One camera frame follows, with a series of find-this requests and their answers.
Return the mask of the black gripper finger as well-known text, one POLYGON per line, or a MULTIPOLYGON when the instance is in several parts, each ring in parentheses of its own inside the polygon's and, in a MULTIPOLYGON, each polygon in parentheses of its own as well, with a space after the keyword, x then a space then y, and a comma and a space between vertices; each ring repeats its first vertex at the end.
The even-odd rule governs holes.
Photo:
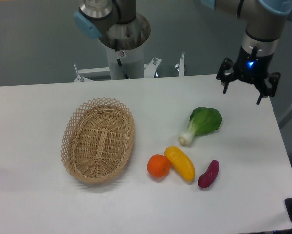
POLYGON ((228 90, 228 86, 231 82, 236 81, 234 76, 234 72, 226 73, 228 70, 233 69, 234 63, 229 58, 224 58, 222 61, 218 73, 216 75, 216 79, 221 81, 221 84, 224 86, 223 94, 225 94, 228 90))
POLYGON ((259 97, 256 102, 257 105, 260 104, 262 99, 274 97, 276 95, 280 78, 280 72, 268 73, 265 79, 258 82, 256 85, 256 88, 259 91, 259 97))

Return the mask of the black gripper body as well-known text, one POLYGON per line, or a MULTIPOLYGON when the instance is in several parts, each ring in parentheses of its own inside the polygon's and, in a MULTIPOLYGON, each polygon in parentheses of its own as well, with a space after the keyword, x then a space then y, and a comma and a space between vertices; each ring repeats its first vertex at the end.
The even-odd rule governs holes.
POLYGON ((234 78, 239 81, 259 85, 268 75, 268 67, 273 53, 267 56, 251 57, 251 54, 240 47, 238 58, 234 64, 234 78))

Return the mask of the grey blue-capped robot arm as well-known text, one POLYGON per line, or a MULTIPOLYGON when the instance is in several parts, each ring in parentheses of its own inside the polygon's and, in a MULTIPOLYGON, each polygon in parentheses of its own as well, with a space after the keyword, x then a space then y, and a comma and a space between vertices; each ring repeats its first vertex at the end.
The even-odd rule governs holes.
MULTIPOLYGON (((237 60, 225 58, 216 78, 224 87, 239 80, 254 85, 260 99, 273 97, 281 74, 269 73, 268 67, 292 10, 292 1, 205 0, 203 4, 247 24, 237 60)), ((73 18, 80 31, 106 47, 112 79, 144 77, 143 56, 134 56, 132 52, 145 44, 151 28, 136 11, 134 0, 81 0, 73 18)))

